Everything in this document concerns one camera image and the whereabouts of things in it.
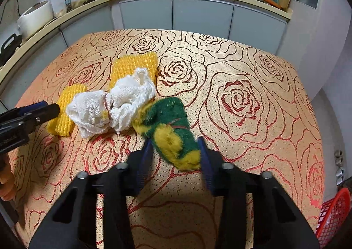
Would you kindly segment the person's left hand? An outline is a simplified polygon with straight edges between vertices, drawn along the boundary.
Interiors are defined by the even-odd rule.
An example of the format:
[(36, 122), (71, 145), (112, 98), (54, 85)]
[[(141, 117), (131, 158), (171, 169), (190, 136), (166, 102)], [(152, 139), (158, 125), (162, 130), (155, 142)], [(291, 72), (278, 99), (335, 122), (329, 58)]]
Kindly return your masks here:
[(5, 167), (1, 170), (0, 196), (3, 201), (10, 201), (16, 196), (15, 177), (9, 164), (9, 155), (4, 156)]

